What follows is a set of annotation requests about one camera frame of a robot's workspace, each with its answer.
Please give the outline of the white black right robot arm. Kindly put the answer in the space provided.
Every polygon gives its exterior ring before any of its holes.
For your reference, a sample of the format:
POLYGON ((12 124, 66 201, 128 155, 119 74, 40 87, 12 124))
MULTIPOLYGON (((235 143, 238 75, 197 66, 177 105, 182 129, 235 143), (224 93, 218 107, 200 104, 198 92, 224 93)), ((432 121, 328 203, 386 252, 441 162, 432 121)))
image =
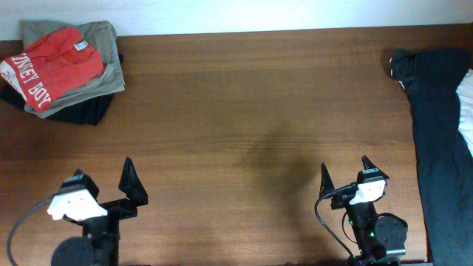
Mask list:
POLYGON ((391 213, 378 213, 374 203, 385 195, 389 176, 372 161, 361 158, 364 169, 355 182, 336 188, 325 164, 321 164, 321 186, 314 212, 327 232, 348 252, 348 265, 399 265, 406 254, 408 224, 391 213), (344 209, 359 249, 355 255, 326 225, 319 214, 319 204, 330 201, 332 210, 344 209))

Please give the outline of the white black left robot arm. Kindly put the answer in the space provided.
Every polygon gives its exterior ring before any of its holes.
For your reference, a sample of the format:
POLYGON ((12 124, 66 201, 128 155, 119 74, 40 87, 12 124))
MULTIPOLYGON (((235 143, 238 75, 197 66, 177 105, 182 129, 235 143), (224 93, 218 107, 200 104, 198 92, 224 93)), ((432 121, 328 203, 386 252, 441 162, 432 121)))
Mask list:
POLYGON ((82 228, 81 236, 64 240, 53 252, 51 265, 117 265, 119 262, 120 221, 135 218, 137 208, 149 203, 132 159, 123 164, 118 189, 124 198, 98 202, 99 188, 78 169, 66 178, 52 197, 47 213, 82 228))

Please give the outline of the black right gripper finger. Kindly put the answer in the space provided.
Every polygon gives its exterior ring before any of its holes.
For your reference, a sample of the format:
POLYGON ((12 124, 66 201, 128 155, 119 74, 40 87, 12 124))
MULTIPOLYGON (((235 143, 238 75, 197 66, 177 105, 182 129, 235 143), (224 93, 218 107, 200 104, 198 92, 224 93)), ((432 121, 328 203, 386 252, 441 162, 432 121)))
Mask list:
POLYGON ((335 190, 330 173, 324 163, 321 164, 321 185, 319 190, 319 197, 325 197, 335 190))
POLYGON ((381 173, 382 170, 380 170, 369 158, 368 156, 364 155, 361 158, 364 170, 362 171, 364 174, 370 174, 370 173, 381 173))

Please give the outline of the orange printed t-shirt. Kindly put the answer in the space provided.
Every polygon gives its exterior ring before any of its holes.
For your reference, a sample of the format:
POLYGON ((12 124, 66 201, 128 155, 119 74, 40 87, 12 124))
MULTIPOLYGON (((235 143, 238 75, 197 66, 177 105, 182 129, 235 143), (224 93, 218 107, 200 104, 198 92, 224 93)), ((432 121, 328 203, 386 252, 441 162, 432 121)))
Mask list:
POLYGON ((1 62, 1 77, 39 113, 103 70, 101 53, 74 27, 46 35, 1 62))

